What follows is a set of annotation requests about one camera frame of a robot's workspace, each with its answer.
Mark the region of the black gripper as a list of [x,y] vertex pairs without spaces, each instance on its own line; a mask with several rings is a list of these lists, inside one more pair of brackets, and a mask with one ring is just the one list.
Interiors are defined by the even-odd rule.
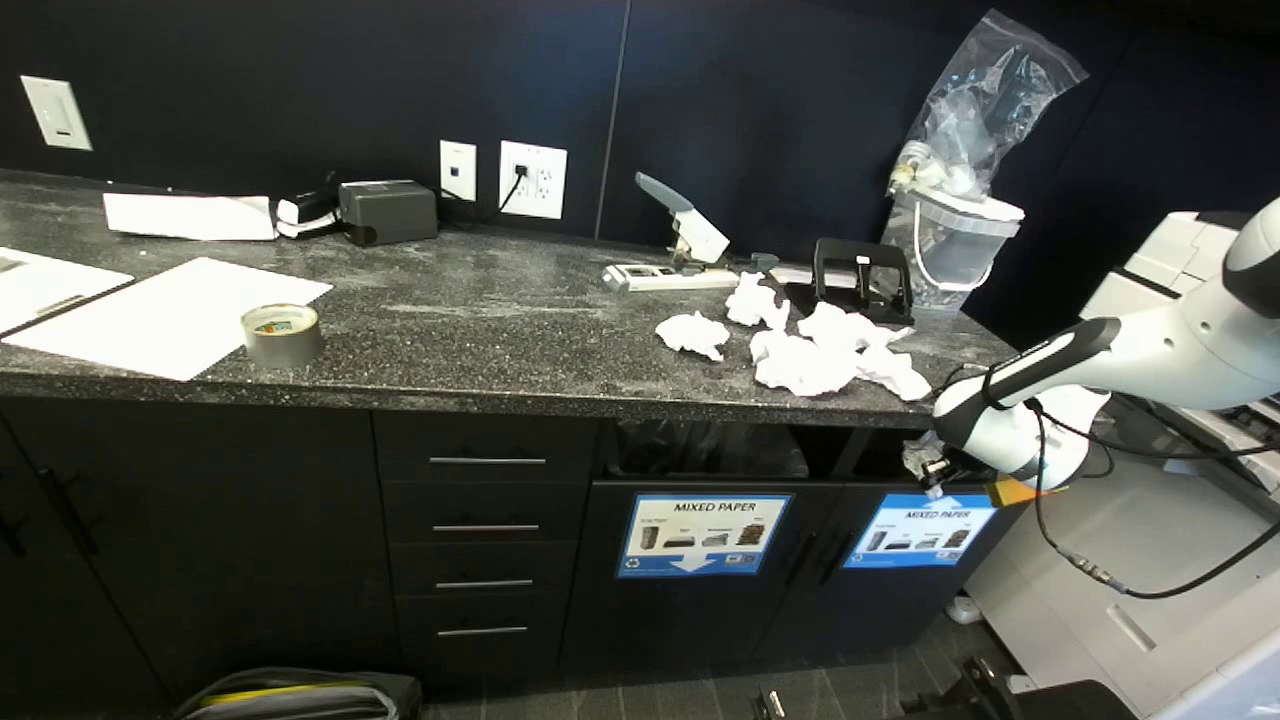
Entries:
[[908,439],[902,460],[934,498],[942,498],[952,479],[947,446],[937,432]]

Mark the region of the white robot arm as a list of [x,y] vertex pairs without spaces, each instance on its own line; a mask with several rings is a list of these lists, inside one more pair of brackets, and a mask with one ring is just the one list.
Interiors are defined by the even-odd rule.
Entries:
[[1087,460],[1087,429],[1114,393],[1173,408],[1239,408],[1280,393],[1280,201],[1178,302],[1081,319],[947,386],[934,437],[995,476],[1057,490]]

